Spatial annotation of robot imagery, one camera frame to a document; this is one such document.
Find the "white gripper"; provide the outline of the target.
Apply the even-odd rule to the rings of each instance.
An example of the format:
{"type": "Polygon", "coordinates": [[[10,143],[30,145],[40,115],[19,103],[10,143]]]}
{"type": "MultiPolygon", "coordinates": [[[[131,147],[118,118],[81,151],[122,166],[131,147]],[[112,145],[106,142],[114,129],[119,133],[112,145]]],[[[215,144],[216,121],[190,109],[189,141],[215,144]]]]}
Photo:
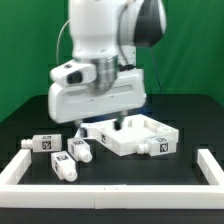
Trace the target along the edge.
{"type": "MultiPolygon", "coordinates": [[[[142,107],[146,101],[143,78],[141,69],[119,72],[108,91],[53,83],[48,93],[49,115],[56,123],[66,123],[142,107]]],[[[114,121],[115,130],[121,129],[123,120],[120,115],[114,121]]]]}

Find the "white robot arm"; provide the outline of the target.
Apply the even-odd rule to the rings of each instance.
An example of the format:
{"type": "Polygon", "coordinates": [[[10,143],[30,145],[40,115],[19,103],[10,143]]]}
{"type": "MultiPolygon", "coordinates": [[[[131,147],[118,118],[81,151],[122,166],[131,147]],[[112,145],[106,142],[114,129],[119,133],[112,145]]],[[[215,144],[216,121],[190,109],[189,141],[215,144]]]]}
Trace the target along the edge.
{"type": "Polygon", "coordinates": [[[141,69],[119,69],[123,46],[152,47],[164,35],[162,0],[69,0],[72,59],[50,72],[49,116],[57,123],[139,108],[141,69]]]}

